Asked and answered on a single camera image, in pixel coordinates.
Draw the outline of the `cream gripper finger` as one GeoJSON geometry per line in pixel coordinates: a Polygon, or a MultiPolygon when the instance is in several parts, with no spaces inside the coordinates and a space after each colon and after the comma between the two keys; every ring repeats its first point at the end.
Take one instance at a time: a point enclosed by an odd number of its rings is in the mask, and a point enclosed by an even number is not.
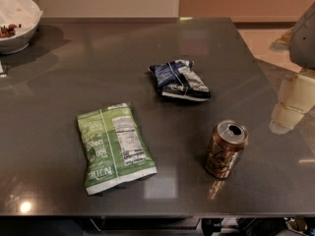
{"type": "Polygon", "coordinates": [[[285,76],[280,90],[279,102],[285,107],[307,113],[315,105],[315,71],[302,70],[285,76]]]}
{"type": "Polygon", "coordinates": [[[269,128],[273,133],[283,135],[292,131],[303,117],[304,114],[300,111],[277,103],[272,112],[269,128]]]}

